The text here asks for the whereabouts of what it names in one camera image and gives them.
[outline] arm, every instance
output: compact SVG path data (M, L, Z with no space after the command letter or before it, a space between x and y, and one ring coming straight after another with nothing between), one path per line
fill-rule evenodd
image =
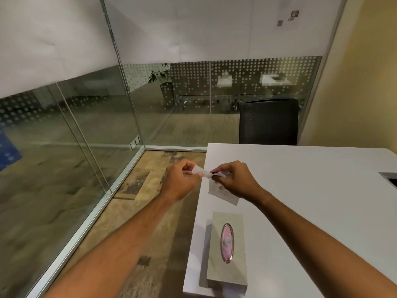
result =
M233 178L213 179L262 211L325 297L397 297L391 280L261 188L245 163L223 164L211 172L224 170Z
M160 194L77 262L45 298L116 297L164 214L188 195L202 175L189 160L167 168Z

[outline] small photo on paper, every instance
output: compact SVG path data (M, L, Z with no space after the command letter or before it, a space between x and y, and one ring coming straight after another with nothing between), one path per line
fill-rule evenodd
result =
M291 11L291 18L297 18L299 16L299 10Z

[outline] mesh chair back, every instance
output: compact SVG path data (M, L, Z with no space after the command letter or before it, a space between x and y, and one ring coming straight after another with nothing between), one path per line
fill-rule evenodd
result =
M296 145L299 103L293 98L249 101L240 105L239 143Z

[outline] white desk in background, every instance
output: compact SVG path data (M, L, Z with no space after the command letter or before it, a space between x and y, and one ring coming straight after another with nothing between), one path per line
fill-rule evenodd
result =
M387 149L210 143L204 168L234 160L245 162L281 202L397 283L397 189L378 173L397 172L397 155ZM209 195L205 178L183 292L214 296L206 288L213 211L243 215L245 297L323 297L266 217L243 199L234 206ZM236 297L227 288L223 295Z

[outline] plant pot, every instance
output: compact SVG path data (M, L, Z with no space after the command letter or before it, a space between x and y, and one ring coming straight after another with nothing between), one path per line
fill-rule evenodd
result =
M162 83L160 85L161 93L163 93L163 98L165 101L165 107L166 108L172 108L175 105L175 100L173 96L173 89L172 89L172 83Z

